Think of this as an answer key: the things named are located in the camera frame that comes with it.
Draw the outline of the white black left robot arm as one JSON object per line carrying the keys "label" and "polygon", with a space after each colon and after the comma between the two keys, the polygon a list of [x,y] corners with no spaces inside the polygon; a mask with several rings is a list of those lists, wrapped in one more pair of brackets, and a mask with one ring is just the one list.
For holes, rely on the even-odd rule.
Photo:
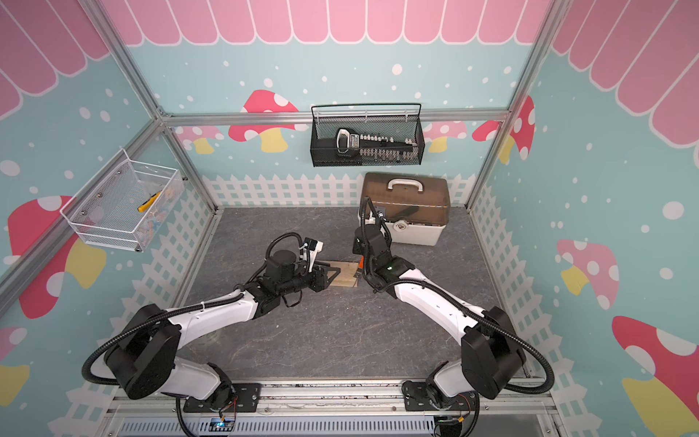
{"label": "white black left robot arm", "polygon": [[267,247],[265,260],[251,277],[230,293],[189,306],[164,310],[141,307],[121,333],[89,355],[82,377],[94,384],[120,387],[131,400],[161,393],[191,398],[207,408],[225,409],[237,399],[229,376],[214,363],[181,358],[179,351],[208,334],[291,306],[291,294],[325,291],[341,270],[317,259],[322,243],[287,232],[274,241],[294,239],[297,249]]}

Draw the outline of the wooden block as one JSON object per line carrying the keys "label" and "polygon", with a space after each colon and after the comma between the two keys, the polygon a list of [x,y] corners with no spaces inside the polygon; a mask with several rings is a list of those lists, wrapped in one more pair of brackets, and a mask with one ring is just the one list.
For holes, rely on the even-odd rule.
{"label": "wooden block", "polygon": [[360,278],[358,262],[330,261],[337,263],[341,269],[341,275],[336,278],[331,287],[355,288]]}

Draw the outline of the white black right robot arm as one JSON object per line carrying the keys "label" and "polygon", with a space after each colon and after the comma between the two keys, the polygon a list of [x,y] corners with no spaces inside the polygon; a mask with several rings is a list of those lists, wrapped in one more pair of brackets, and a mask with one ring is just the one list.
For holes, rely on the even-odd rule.
{"label": "white black right robot arm", "polygon": [[[493,400],[504,390],[537,395],[553,389],[553,366],[514,333],[504,310],[471,305],[427,279],[411,262],[392,254],[389,237],[381,225],[360,225],[352,251],[362,256],[362,277],[373,291],[386,292],[411,305],[460,344],[461,358],[442,364],[428,378],[433,398],[454,398],[474,391]],[[536,386],[512,382],[528,356],[544,370],[544,381]]]}

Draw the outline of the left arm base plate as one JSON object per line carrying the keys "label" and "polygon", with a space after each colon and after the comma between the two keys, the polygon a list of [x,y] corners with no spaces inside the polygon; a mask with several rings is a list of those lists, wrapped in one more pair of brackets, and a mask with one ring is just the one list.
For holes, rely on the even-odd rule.
{"label": "left arm base plate", "polygon": [[260,383],[223,383],[209,398],[188,398],[185,413],[255,413],[260,401]]}

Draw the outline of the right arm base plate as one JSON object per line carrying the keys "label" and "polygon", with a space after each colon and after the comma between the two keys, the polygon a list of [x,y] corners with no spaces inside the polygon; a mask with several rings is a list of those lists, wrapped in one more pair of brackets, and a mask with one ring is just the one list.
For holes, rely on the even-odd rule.
{"label": "right arm base plate", "polygon": [[475,391],[448,397],[434,384],[425,381],[405,381],[400,389],[408,412],[475,413],[480,408],[480,398]]}

